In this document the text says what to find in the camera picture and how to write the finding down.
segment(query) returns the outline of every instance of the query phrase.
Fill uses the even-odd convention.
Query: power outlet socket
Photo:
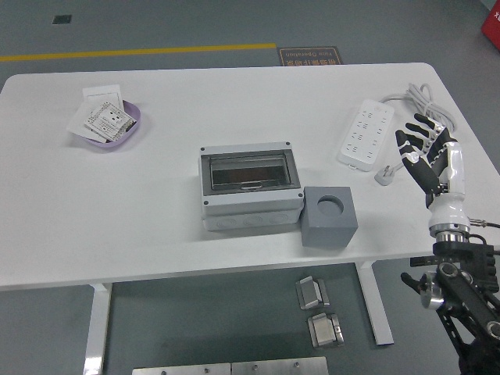
[[[339,161],[353,169],[372,170],[393,115],[391,106],[366,99],[344,139]]]

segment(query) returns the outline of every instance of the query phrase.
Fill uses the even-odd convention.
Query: metal plate
[[[232,375],[328,375],[325,357],[233,363]]]
[[[230,363],[135,369],[132,375],[231,375]]]

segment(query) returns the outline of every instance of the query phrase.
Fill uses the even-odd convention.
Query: paper card
[[[105,102],[109,102],[123,111],[123,99],[119,84],[86,87],[83,93],[84,100],[92,104],[94,108],[99,107]]]

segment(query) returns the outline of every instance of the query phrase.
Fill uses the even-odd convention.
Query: white table
[[[85,373],[102,365],[112,282],[284,267],[356,263],[379,344],[392,342],[371,264],[431,255],[430,213],[399,162],[393,131],[373,172],[350,170],[338,149],[363,99],[428,83],[458,121],[466,212],[493,220],[500,176],[450,94],[423,63],[49,73],[14,76],[0,94],[0,290],[95,286]],[[66,131],[82,88],[120,84],[142,124],[103,150]],[[413,121],[396,108],[392,130]],[[299,226],[208,232],[200,217],[198,150],[290,141],[302,186],[349,186],[359,229],[347,248],[304,248]],[[500,233],[482,230],[489,242]]]

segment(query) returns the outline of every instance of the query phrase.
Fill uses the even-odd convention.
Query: gray plastic box
[[[344,248],[358,229],[350,187],[305,187],[302,244]]]

